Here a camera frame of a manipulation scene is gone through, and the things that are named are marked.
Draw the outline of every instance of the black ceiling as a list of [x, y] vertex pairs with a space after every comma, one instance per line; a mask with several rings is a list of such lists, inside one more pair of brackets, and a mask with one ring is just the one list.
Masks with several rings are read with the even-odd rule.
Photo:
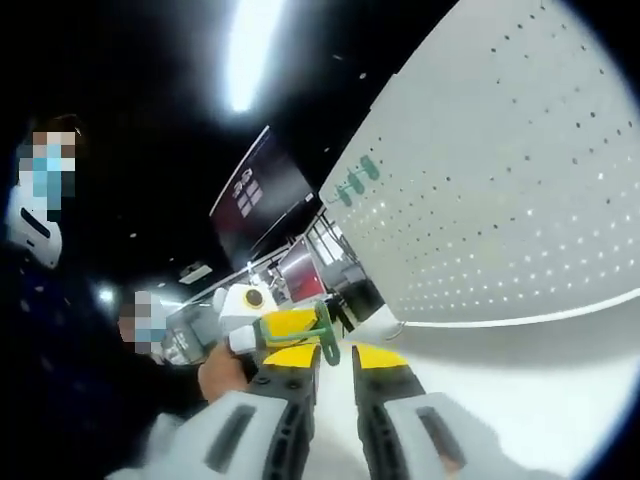
[[[456, 3], [286, 0], [258, 100], [232, 115], [221, 85], [237, 2], [16, 5], [24, 28], [4, 42], [16, 65], [5, 79], [21, 118], [76, 113], [90, 143], [63, 203], [67, 264], [136, 286], [176, 280], [197, 260], [229, 273], [208, 212], [262, 128], [319, 188], [390, 75]], [[620, 15], [599, 5], [596, 29], [625, 44]]]

